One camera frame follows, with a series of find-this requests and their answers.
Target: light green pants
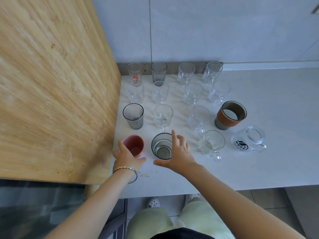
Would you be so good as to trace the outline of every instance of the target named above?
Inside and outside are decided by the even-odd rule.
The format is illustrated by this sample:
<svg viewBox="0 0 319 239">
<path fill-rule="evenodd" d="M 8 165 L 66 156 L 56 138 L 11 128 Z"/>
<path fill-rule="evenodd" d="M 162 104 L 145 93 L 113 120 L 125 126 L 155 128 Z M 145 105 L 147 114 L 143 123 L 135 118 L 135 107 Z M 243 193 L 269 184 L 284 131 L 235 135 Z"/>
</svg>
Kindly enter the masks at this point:
<svg viewBox="0 0 319 239">
<path fill-rule="evenodd" d="M 179 227 L 189 228 L 215 239 L 234 239 L 214 209 L 204 201 L 188 203 L 175 226 L 163 208 L 143 209 L 130 220 L 126 239 L 150 239 L 156 234 Z"/>
</svg>

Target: silver bracelet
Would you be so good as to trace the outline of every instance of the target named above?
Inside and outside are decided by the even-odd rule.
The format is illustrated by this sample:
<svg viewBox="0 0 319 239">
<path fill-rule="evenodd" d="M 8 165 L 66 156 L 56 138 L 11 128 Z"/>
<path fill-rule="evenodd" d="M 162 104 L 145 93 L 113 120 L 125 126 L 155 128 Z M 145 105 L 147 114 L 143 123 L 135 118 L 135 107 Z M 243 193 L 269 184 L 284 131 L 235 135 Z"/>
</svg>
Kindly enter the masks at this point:
<svg viewBox="0 0 319 239">
<path fill-rule="evenodd" d="M 133 168 L 131 168 L 131 167 L 127 167 L 127 166 L 122 166 L 122 167 L 118 167 L 118 168 L 114 169 L 113 173 L 114 173 L 115 171 L 119 170 L 119 169 L 130 169 L 130 170 L 133 170 L 133 171 L 134 171 L 134 173 L 135 173 L 135 175 L 136 175 L 136 178 L 135 178 L 133 181 L 129 182 L 128 185 L 131 184 L 131 183 L 133 183 L 133 182 L 135 182 L 135 181 L 138 179 L 138 173 L 136 172 L 135 169 L 133 169 Z"/>
</svg>

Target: person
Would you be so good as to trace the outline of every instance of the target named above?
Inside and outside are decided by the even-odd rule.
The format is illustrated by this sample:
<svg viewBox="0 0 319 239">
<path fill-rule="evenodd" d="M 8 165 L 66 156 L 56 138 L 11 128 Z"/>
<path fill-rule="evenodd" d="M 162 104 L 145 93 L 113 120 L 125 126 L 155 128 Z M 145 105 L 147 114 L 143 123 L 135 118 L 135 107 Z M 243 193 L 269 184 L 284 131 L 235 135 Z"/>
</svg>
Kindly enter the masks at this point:
<svg viewBox="0 0 319 239">
<path fill-rule="evenodd" d="M 113 170 L 128 166 L 139 170 L 145 158 L 134 158 L 118 142 Z M 174 228 L 167 212 L 160 207 L 139 211 L 129 222 L 126 238 L 237 238 L 299 239 L 304 237 L 249 199 L 214 177 L 199 165 L 185 138 L 172 131 L 172 158 L 155 160 L 154 165 L 184 176 L 208 202 L 191 200 Z M 134 175 L 131 169 L 118 169 L 76 211 L 53 229 L 45 239 L 96 239 L 113 210 L 122 189 Z"/>
</svg>

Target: wooden board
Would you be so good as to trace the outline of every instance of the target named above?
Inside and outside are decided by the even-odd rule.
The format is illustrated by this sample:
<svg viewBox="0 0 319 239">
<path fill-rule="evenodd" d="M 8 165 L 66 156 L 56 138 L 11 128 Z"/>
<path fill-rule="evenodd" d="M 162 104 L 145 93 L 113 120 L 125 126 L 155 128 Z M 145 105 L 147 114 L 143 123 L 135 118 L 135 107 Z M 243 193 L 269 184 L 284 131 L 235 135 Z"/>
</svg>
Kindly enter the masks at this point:
<svg viewBox="0 0 319 239">
<path fill-rule="evenodd" d="M 0 177 L 101 184 L 121 76 L 91 0 L 0 0 Z"/>
</svg>

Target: cup with brown band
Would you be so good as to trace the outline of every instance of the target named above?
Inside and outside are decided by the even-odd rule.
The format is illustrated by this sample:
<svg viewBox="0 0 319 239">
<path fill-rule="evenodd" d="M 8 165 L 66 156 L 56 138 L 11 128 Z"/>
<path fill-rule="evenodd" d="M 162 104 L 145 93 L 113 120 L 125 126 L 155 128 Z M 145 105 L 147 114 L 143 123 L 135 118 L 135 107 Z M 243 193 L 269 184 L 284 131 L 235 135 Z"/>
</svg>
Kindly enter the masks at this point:
<svg viewBox="0 0 319 239">
<path fill-rule="evenodd" d="M 226 101 L 217 113 L 215 126 L 221 130 L 227 130 L 236 126 L 247 116 L 245 107 L 236 101 Z"/>
</svg>

